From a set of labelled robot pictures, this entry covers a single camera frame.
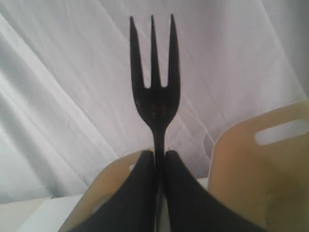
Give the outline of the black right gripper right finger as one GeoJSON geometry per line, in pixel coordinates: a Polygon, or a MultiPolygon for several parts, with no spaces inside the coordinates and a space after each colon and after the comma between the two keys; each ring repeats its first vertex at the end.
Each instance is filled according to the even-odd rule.
{"type": "Polygon", "coordinates": [[[173,232],[263,232],[210,195],[191,175],[179,154],[165,155],[165,195],[173,232]]]}

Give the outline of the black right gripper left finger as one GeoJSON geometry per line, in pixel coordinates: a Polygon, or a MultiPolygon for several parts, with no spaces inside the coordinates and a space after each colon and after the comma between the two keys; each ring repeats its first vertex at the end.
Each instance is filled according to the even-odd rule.
{"type": "Polygon", "coordinates": [[[157,178],[154,153],[142,151],[116,193],[71,232],[153,232],[157,178]]]}

